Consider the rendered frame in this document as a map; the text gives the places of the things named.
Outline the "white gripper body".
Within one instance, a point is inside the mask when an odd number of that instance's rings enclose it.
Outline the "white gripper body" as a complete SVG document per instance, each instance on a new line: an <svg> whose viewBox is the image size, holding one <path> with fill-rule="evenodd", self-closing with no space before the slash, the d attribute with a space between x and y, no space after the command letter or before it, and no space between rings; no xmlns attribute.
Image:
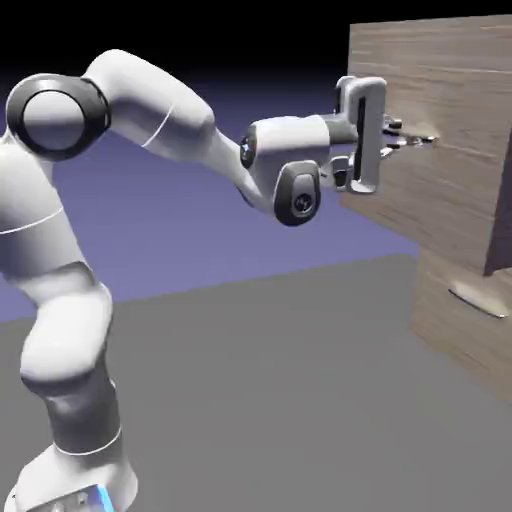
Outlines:
<svg viewBox="0 0 512 512"><path fill-rule="evenodd" d="M386 81L380 77L354 78L345 89L345 112L356 126L358 141L347 189L372 194L379 184Z"/></svg>

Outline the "large wood drawer front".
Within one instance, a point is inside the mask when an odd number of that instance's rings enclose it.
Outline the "large wood drawer front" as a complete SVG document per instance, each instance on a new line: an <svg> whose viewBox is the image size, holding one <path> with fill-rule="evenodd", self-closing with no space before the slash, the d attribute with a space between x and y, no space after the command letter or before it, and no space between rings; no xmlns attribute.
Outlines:
<svg viewBox="0 0 512 512"><path fill-rule="evenodd" d="M343 206L481 273L512 129L512 15L354 24L348 70L387 81L386 111L431 135Z"/></svg>

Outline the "light wood cabinet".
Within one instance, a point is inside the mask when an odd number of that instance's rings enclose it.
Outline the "light wood cabinet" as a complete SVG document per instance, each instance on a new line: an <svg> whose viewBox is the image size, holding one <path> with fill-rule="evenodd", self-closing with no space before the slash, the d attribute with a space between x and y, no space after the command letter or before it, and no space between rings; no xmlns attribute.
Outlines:
<svg viewBox="0 0 512 512"><path fill-rule="evenodd" d="M502 168L501 185L484 270L478 274L490 277L505 269L512 269L512 129Z"/></svg>

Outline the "small wood drawer front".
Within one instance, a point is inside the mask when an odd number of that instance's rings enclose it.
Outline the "small wood drawer front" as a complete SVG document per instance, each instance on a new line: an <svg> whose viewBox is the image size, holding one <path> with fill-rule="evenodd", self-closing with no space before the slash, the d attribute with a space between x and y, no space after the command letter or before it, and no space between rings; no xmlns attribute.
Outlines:
<svg viewBox="0 0 512 512"><path fill-rule="evenodd" d="M496 319L460 301L449 292L452 281L494 291L504 300L509 316ZM512 405L512 269L484 277L422 249L412 328Z"/></svg>

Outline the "slim silver drawer handle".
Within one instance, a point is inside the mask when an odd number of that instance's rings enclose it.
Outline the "slim silver drawer handle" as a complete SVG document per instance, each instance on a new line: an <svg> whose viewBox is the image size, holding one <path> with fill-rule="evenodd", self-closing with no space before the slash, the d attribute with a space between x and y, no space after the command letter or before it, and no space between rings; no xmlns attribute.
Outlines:
<svg viewBox="0 0 512 512"><path fill-rule="evenodd" d="M438 139L437 135L400 132L396 143L399 147L431 147L437 143Z"/></svg>

